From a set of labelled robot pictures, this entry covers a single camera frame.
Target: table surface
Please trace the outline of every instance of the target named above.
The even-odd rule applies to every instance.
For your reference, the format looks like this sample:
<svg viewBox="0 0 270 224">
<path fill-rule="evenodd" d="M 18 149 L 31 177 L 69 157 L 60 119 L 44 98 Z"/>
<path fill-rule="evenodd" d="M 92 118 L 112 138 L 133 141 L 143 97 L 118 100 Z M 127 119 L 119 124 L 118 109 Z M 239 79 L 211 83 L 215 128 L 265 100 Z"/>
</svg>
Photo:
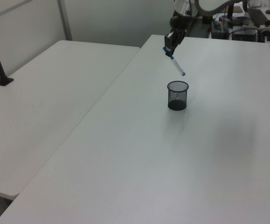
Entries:
<svg viewBox="0 0 270 224">
<path fill-rule="evenodd" d="M 24 189 L 138 50 L 60 41 L 0 86 L 0 196 Z"/>
<path fill-rule="evenodd" d="M 185 38 L 182 77 L 163 45 L 150 37 L 0 224 L 270 223 L 269 46 Z"/>
</svg>

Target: marker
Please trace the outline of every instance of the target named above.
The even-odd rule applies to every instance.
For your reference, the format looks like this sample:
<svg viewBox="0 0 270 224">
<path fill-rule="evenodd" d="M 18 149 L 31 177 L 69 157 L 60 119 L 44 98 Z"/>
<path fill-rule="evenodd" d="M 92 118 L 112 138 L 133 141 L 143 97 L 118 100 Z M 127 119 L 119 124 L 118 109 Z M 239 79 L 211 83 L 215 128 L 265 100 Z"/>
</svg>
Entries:
<svg viewBox="0 0 270 224">
<path fill-rule="evenodd" d="M 166 46 L 163 47 L 163 50 L 164 50 L 165 52 L 167 52 Z M 185 76 L 186 73 L 183 71 L 183 69 L 181 68 L 181 66 L 177 63 L 177 61 L 175 60 L 175 58 L 174 58 L 173 56 L 170 56 L 170 58 L 171 58 L 173 64 L 175 65 L 175 67 L 177 68 L 177 70 L 181 73 L 181 75 L 182 75 L 182 76 Z"/>
</svg>

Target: mesh pen holder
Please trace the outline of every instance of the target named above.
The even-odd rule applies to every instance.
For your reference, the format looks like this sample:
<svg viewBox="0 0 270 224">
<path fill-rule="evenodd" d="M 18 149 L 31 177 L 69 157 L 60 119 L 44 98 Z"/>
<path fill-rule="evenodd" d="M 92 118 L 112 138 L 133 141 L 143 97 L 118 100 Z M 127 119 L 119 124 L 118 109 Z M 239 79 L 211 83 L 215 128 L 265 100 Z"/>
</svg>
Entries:
<svg viewBox="0 0 270 224">
<path fill-rule="evenodd" d="M 168 88 L 168 107 L 174 111 L 181 111 L 187 107 L 188 83 L 182 81 L 170 82 Z"/>
</svg>

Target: white wall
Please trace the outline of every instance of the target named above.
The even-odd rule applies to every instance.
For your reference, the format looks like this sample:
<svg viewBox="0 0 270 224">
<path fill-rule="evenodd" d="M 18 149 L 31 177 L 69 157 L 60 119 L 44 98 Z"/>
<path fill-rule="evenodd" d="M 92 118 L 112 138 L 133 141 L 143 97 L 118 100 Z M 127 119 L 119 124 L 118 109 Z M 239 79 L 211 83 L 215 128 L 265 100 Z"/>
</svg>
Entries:
<svg viewBox="0 0 270 224">
<path fill-rule="evenodd" d="M 64 0 L 74 41 L 141 47 L 170 32 L 173 0 Z"/>
<path fill-rule="evenodd" d="M 57 0 L 33 0 L 0 16 L 0 60 L 6 75 L 65 40 Z"/>
</svg>

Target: black box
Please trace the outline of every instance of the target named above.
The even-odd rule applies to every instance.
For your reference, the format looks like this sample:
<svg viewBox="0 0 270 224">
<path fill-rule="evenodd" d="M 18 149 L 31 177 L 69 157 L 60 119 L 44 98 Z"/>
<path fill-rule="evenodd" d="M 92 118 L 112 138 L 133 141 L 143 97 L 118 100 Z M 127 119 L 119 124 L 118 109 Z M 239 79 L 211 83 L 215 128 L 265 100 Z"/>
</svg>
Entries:
<svg viewBox="0 0 270 224">
<path fill-rule="evenodd" d="M 227 22 L 212 21 L 210 24 L 212 39 L 229 39 L 229 28 Z"/>
<path fill-rule="evenodd" d="M 256 42 L 257 30 L 250 28 L 252 27 L 233 27 L 232 40 Z"/>
</svg>

